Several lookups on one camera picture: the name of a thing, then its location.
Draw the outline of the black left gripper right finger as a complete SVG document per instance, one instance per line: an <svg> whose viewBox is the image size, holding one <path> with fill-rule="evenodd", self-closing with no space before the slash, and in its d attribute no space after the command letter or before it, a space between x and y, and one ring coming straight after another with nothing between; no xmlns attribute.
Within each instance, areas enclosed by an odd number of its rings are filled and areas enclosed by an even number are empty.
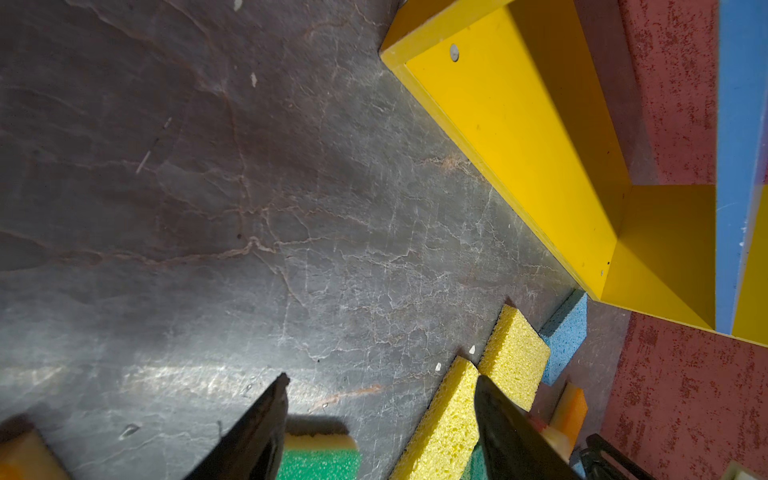
<svg viewBox="0 0 768 480"><path fill-rule="evenodd" d="M579 476L487 376L478 377L474 409L490 479L571 479Z"/></svg>

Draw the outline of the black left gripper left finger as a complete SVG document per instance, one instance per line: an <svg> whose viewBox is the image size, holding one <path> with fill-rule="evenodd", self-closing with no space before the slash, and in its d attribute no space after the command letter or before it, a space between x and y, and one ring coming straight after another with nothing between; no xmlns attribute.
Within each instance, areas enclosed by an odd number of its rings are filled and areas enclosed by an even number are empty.
<svg viewBox="0 0 768 480"><path fill-rule="evenodd" d="M289 383L281 373L186 479L276 479L284 448Z"/></svg>

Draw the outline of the blue sponge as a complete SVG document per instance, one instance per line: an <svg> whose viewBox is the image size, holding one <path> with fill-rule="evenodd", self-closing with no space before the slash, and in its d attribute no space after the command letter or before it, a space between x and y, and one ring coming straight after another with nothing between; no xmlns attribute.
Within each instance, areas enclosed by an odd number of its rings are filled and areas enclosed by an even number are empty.
<svg viewBox="0 0 768 480"><path fill-rule="evenodd" d="M587 299L573 290L544 324L539 334L550 349L542 382L553 386L587 337Z"/></svg>

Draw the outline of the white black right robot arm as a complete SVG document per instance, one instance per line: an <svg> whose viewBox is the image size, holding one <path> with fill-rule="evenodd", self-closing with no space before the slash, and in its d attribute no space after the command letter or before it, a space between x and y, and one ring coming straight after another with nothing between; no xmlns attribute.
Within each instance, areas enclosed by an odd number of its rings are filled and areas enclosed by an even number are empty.
<svg viewBox="0 0 768 480"><path fill-rule="evenodd" d="M654 480L648 472L620 452L599 434L586 439L586 447L579 452L586 479Z"/></svg>

